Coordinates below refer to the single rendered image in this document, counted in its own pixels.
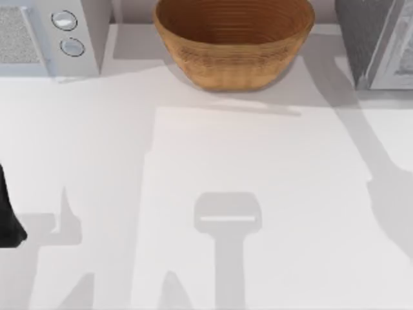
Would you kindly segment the brown woven basket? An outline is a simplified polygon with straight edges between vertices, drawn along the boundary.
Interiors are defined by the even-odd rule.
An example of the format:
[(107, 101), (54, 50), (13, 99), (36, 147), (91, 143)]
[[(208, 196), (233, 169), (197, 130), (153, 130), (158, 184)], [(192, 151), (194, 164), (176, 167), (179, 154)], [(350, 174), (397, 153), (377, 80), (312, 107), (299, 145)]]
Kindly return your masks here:
[(159, 0), (154, 25), (175, 64), (206, 90), (273, 82), (315, 22), (309, 0)]

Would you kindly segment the round microwave knob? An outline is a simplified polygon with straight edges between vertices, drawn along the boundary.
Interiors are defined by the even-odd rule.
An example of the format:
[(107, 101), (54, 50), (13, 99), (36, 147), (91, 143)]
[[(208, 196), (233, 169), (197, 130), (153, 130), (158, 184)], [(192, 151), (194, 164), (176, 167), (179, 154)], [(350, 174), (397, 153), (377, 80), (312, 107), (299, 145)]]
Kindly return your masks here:
[(51, 21), (62, 31), (72, 31), (77, 27), (77, 17), (68, 10), (52, 13)]
[(76, 38), (67, 38), (60, 41), (61, 51), (70, 57), (80, 57), (85, 53), (84, 44)]

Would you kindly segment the pale microwave oven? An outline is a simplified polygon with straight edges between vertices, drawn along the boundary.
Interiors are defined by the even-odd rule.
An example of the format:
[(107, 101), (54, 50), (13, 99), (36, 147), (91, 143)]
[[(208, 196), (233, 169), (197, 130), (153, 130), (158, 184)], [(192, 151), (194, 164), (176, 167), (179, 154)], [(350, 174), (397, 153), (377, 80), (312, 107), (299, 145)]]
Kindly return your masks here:
[[(51, 15), (68, 10), (72, 31), (56, 28)], [(99, 76), (105, 57), (111, 0), (0, 0), (0, 77), (77, 79)], [(60, 41), (76, 38), (80, 57), (65, 55)]]

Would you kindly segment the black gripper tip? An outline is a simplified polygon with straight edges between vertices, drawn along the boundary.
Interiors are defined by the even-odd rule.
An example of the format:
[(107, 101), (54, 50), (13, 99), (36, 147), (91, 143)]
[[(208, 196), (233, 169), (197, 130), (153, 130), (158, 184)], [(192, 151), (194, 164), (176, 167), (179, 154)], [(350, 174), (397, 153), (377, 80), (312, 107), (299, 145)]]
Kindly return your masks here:
[(0, 164), (0, 248), (17, 248), (27, 237), (10, 203), (3, 166)]

